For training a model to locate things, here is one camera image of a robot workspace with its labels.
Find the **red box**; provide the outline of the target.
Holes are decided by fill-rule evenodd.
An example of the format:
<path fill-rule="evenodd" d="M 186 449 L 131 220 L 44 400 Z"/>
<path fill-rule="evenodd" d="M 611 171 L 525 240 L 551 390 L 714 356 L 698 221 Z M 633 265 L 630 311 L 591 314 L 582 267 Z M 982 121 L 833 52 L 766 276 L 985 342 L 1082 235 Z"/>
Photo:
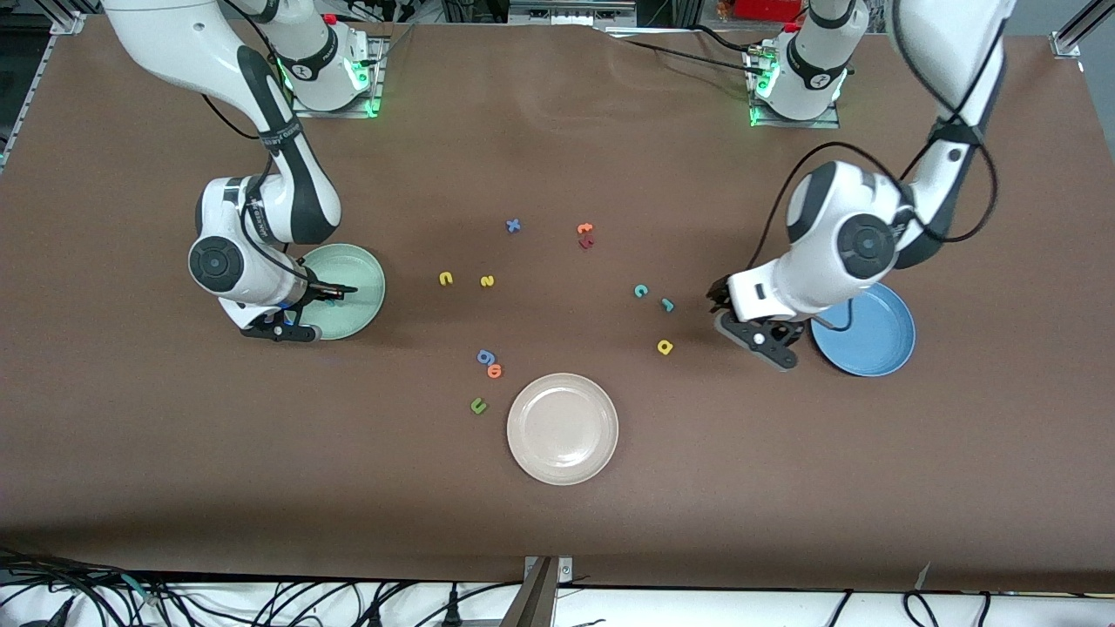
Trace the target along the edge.
<path fill-rule="evenodd" d="M 792 23 L 806 0 L 730 0 L 733 16 L 760 23 Z"/>

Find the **beige plate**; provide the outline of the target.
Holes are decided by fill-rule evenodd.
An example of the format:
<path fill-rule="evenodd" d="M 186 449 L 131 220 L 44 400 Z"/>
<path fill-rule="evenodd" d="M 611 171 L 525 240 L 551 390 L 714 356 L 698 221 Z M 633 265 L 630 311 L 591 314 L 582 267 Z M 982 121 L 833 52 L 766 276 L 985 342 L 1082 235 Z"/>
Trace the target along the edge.
<path fill-rule="evenodd" d="M 618 446 L 618 409 L 597 382 L 545 374 L 510 405 L 506 440 L 517 466 L 552 488 L 597 478 Z"/>

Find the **grey metal post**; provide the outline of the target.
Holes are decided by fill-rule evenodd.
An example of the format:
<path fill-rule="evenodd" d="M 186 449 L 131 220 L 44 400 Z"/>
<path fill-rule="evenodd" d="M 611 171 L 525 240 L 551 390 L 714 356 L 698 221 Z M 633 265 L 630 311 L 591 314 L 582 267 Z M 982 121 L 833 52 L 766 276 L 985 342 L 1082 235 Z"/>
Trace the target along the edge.
<path fill-rule="evenodd" d="M 553 627 L 561 573 L 558 556 L 535 558 L 498 627 Z"/>

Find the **metal bracket plate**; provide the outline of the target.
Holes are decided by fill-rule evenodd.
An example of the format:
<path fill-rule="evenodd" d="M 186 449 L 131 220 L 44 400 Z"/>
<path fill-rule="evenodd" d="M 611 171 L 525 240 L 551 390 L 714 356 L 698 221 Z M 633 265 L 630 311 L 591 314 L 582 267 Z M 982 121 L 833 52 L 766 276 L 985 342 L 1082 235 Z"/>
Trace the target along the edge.
<path fill-rule="evenodd" d="M 535 563 L 541 560 L 543 560 L 541 556 L 527 556 L 524 559 L 524 581 L 527 580 Z M 550 556 L 550 560 L 558 566 L 558 583 L 572 583 L 574 578 L 573 556 Z"/>

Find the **light green plate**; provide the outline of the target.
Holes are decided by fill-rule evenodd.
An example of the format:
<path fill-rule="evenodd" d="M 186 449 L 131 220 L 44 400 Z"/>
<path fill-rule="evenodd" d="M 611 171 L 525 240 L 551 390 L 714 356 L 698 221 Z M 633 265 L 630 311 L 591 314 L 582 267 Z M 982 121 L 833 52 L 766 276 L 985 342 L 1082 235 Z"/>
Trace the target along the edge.
<path fill-rule="evenodd" d="M 386 296 L 382 266 L 359 245 L 319 245 L 303 258 L 307 270 L 319 281 L 358 288 L 334 307 L 311 302 L 302 310 L 301 322 L 320 329 L 324 340 L 345 339 L 361 332 L 380 314 Z"/>

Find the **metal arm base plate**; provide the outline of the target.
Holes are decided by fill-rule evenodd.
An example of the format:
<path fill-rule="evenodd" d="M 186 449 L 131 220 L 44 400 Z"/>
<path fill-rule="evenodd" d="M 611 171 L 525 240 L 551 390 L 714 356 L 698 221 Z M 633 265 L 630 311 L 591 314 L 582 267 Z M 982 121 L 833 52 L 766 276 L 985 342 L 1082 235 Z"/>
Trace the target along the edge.
<path fill-rule="evenodd" d="M 299 118 L 374 119 L 382 108 L 382 89 L 387 75 L 390 37 L 368 36 L 349 29 L 348 75 L 358 88 L 355 98 L 338 110 L 311 110 L 299 99 L 292 100 L 292 110 Z"/>
<path fill-rule="evenodd" d="M 773 110 L 770 104 L 763 96 L 769 94 L 774 84 L 780 79 L 784 73 L 780 71 L 780 62 L 776 60 L 776 49 L 767 44 L 775 44 L 775 40 L 768 39 L 762 40 L 760 44 L 749 44 L 740 54 L 744 67 L 750 71 L 747 79 L 750 126 L 797 128 L 797 131 L 838 131 L 840 119 L 835 99 L 828 103 L 828 107 L 821 113 L 818 118 L 809 120 L 784 118 L 778 112 Z M 835 93 L 834 98 L 838 95 L 840 89 Z"/>

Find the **blue plate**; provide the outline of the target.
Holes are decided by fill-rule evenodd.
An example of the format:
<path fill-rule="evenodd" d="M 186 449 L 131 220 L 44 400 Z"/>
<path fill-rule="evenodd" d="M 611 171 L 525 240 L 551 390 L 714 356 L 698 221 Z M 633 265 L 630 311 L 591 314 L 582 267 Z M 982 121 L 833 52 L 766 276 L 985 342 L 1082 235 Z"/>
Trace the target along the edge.
<path fill-rule="evenodd" d="M 811 332 L 825 361 L 860 377 L 895 373 L 917 346 L 915 318 L 903 298 L 883 283 L 813 318 Z"/>

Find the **silver equipment box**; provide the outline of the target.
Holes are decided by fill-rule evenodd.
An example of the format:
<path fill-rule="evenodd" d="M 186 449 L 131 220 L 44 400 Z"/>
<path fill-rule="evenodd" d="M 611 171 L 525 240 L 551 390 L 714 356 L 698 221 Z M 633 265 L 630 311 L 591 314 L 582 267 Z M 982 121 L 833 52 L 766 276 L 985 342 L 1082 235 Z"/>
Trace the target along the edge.
<path fill-rule="evenodd" d="M 589 25 L 636 28 L 634 0 L 510 0 L 507 25 Z"/>

